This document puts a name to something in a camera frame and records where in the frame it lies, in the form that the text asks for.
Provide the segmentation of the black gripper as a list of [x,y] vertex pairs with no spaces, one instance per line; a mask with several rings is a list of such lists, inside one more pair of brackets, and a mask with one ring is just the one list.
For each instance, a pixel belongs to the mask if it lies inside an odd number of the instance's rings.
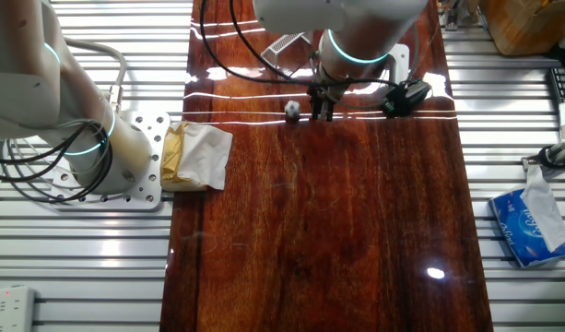
[[319,120],[322,111],[322,118],[326,122],[332,122],[335,102],[339,102],[344,93],[345,85],[337,82],[331,85],[318,85],[315,83],[309,85],[308,96],[311,104],[312,120]]

